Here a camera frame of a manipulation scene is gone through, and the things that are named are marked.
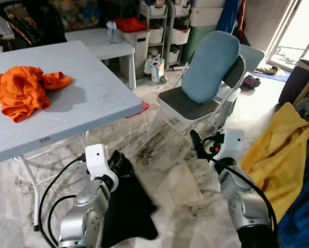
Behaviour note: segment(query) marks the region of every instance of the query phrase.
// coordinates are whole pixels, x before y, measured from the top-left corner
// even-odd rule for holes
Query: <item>white box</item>
[[[162,41],[162,35],[164,34],[164,28],[150,29],[149,44],[158,44]]]
[[[155,5],[147,5],[145,1],[140,2],[139,11],[143,16],[147,16],[147,8],[150,8],[151,16],[163,16],[166,12],[166,5],[161,8],[156,8]]]
[[[190,12],[190,8],[191,8],[191,5],[185,5],[185,6],[182,6],[182,5],[175,5],[175,9],[176,9],[176,13],[175,15],[177,17],[185,17],[185,16],[188,16],[189,15],[189,12]]]
[[[192,27],[216,26],[223,8],[191,8],[190,25]]]
[[[123,33],[122,37],[125,41],[135,47],[134,61],[135,61],[135,73],[136,79],[144,76],[144,64],[148,56],[150,32],[148,30],[142,30],[133,33]],[[129,76],[129,63],[128,56],[119,58],[120,71],[127,78]]]
[[[155,5],[150,6],[150,15],[152,16],[163,16],[166,11],[166,5],[161,8],[155,7]]]
[[[192,7],[197,8],[223,8],[225,0],[192,0]]]
[[[189,38],[190,29],[187,30],[178,30],[173,28],[171,35],[171,43],[176,45],[182,45],[187,43]]]
[[[168,56],[167,63],[171,64],[178,60],[178,55],[180,54],[180,50],[175,46],[170,46],[170,52]]]

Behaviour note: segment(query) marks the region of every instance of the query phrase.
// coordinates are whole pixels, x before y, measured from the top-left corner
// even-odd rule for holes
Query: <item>gray chair seat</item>
[[[211,112],[214,112],[218,102],[211,100],[206,103],[199,104],[191,100],[182,90],[177,87],[167,90],[159,94],[159,98],[176,110],[180,115],[189,120],[196,120]]]

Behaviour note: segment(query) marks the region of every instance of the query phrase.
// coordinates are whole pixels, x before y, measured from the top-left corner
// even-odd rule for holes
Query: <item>black cable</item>
[[[76,159],[74,159],[73,161],[71,161],[70,163],[68,163],[59,173],[58,175],[51,181],[51,183],[49,184],[49,186],[45,189],[44,194],[42,196],[41,199],[41,203],[39,206],[39,215],[38,215],[38,219],[39,219],[39,228],[41,231],[42,236],[44,237],[44,239],[46,240],[46,242],[52,247],[52,248],[57,248],[54,244],[52,244],[51,240],[48,238],[48,236],[46,235],[46,233],[43,230],[43,226],[42,226],[42,207],[43,207],[43,203],[44,203],[44,199],[49,191],[49,189],[51,188],[51,186],[55,183],[55,181],[60,177],[60,175],[68,168],[70,167],[73,163],[77,162],[77,161],[85,161],[85,159],[83,159],[84,156],[80,156]]]
[[[250,180],[248,180],[242,174],[240,174],[239,172],[230,168],[228,165],[226,165],[226,164],[224,164],[220,161],[217,161],[214,158],[209,158],[208,160],[212,160],[215,164],[222,166],[224,169],[227,169],[229,172],[231,172],[231,173],[235,174],[236,176],[238,176],[239,178],[241,178],[243,181],[245,181],[250,187],[252,187],[262,197],[262,199],[264,200],[264,202],[267,205],[271,224],[273,224],[273,233],[274,233],[275,238],[277,239],[277,237],[278,237],[278,225],[277,225],[276,215],[274,213],[274,210],[273,210],[273,207],[272,207],[270,201],[268,200],[266,195],[263,193],[263,191],[260,190],[256,185],[254,185]]]
[[[76,195],[67,195],[67,196],[64,196],[60,199],[58,199],[51,207],[50,209],[50,212],[49,212],[49,215],[47,217],[47,230],[49,232],[49,235],[50,235],[50,238],[52,239],[52,241],[55,243],[55,245],[58,245],[58,241],[56,240],[55,236],[53,235],[52,233],[52,230],[51,230],[51,217],[52,217],[52,214],[53,214],[53,211],[55,210],[55,207],[63,200],[65,199],[69,199],[69,198],[75,198]]]

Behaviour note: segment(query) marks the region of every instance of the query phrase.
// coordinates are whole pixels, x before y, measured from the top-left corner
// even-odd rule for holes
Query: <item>white folding table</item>
[[[128,56],[129,88],[136,88],[134,61],[135,48],[128,42],[122,40],[118,43],[109,43],[107,29],[105,28],[68,32],[65,33],[65,37],[68,41],[82,41],[92,54],[100,60]]]
[[[80,41],[0,53],[0,73],[12,66],[61,71],[73,78],[50,93],[52,106],[14,123],[1,113],[0,161],[18,158],[35,191],[34,227],[38,225],[39,184],[22,154],[141,111],[138,99]]]

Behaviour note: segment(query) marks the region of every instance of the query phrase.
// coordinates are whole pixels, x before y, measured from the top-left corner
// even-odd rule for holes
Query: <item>white container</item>
[[[160,8],[156,8],[155,5],[147,5],[145,1],[140,2],[139,11],[143,16],[147,16],[147,8],[150,9],[151,16],[163,16],[166,12],[166,5]]]
[[[191,8],[190,25],[192,27],[216,26],[223,8]]]
[[[178,30],[173,28],[171,35],[171,43],[176,45],[185,44],[189,38],[190,29],[187,30]]]
[[[135,73],[136,79],[140,79],[144,76],[144,64],[148,56],[149,36],[148,30],[142,30],[133,33],[122,33],[122,37],[125,41],[135,47]],[[129,63],[128,56],[119,58],[120,71],[126,77],[129,76]]]
[[[178,60],[178,55],[180,54],[180,50],[175,46],[170,46],[170,52],[168,56],[167,63],[175,63]]]
[[[225,0],[192,0],[192,7],[197,8],[223,8]]]
[[[175,15],[177,17],[185,17],[185,16],[188,16],[189,15],[189,12],[190,12],[190,8],[191,8],[191,5],[185,5],[185,6],[182,6],[182,5],[175,5],[175,9],[176,9],[176,13]]]
[[[166,5],[163,7],[157,8],[155,5],[150,6],[150,15],[152,16],[163,16],[166,11]]]
[[[164,28],[150,29],[149,44],[158,44],[162,41],[162,35],[164,34]]]
[[[161,78],[165,73],[165,60],[164,59],[155,59],[151,63],[151,78],[153,83],[160,83]]]

